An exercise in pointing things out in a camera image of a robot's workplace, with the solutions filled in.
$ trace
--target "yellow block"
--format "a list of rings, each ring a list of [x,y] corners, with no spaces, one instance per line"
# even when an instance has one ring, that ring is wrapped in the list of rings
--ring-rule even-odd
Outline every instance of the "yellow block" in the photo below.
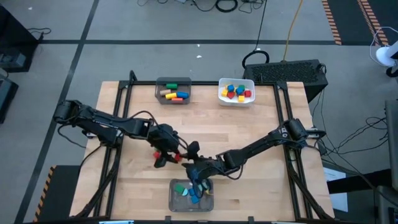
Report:
[[[244,102],[244,96],[239,96],[239,97],[238,97],[238,101],[239,101],[240,103],[243,103],[243,102]]]
[[[223,90],[221,92],[221,96],[226,97],[226,95],[228,94],[228,90]]]
[[[169,93],[166,94],[166,99],[171,100],[172,98],[176,98],[177,97],[177,93]]]

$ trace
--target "paper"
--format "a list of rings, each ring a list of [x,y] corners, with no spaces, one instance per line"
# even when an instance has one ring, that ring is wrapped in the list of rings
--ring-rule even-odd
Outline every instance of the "paper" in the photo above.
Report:
[[[336,170],[323,168],[326,181],[338,180],[346,177],[346,174]],[[347,193],[331,194],[331,205],[334,209],[348,212]]]

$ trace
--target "wooden tabletop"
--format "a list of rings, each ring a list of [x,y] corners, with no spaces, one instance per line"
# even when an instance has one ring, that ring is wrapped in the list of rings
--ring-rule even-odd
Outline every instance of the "wooden tabletop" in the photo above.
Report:
[[[98,110],[113,112],[117,87],[118,82],[103,82],[96,106]],[[288,83],[288,87],[294,117],[299,118],[306,128],[312,127],[303,84]],[[220,106],[217,86],[192,86],[189,105],[161,105],[154,97],[154,89],[155,86],[133,86],[129,116],[141,110],[150,111],[159,123],[171,125],[188,143],[198,141],[199,154],[206,157],[247,146],[279,125],[271,86],[256,86],[256,100],[250,108]],[[280,97],[284,107],[282,92]],[[86,155],[98,144],[96,139],[89,140]],[[98,188],[104,152],[100,149],[83,166],[70,215],[77,214]],[[282,146],[270,148],[248,160],[239,180],[211,177],[215,203],[214,209],[205,213],[173,213],[169,210],[170,180],[186,179],[187,175],[180,164],[167,163],[165,167],[155,169],[153,152],[146,141],[124,138],[112,219],[164,220],[170,215],[172,220],[245,221],[248,216],[254,216],[256,221],[294,220]],[[305,148],[302,160],[309,191],[334,217],[319,152]],[[298,188],[297,192],[301,216],[305,217]],[[107,198],[108,193],[105,193],[101,214],[104,214]]]

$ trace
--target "blue block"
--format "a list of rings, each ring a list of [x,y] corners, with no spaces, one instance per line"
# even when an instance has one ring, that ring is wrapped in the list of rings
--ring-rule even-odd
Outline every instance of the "blue block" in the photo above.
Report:
[[[189,94],[188,94],[188,93],[177,92],[177,98],[187,99],[188,97],[189,97]]]
[[[234,91],[234,90],[235,90],[234,85],[229,85],[229,86],[227,87],[227,90],[228,90],[229,92]]]
[[[198,203],[199,202],[199,198],[196,195],[194,195],[194,196],[191,197],[191,201],[192,201],[192,203]]]
[[[188,192],[189,192],[189,195],[195,196],[195,191],[193,189],[189,189]]]
[[[244,92],[244,89],[242,89],[242,88],[237,88],[236,89],[236,94],[237,95],[243,95],[243,92]]]

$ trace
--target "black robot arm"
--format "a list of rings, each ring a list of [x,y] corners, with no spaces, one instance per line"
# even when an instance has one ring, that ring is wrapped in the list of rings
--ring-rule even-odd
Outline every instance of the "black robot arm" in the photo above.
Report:
[[[67,100],[57,106],[53,119],[64,126],[78,126],[83,134],[97,135],[100,143],[108,147],[116,147],[120,144],[122,135],[146,140],[160,151],[160,157],[154,164],[156,168],[163,167],[167,161],[178,163],[178,160],[169,154],[169,152],[180,154],[178,133],[168,124],[154,126],[153,118],[142,119],[134,116],[120,118],[93,109],[77,100]]]

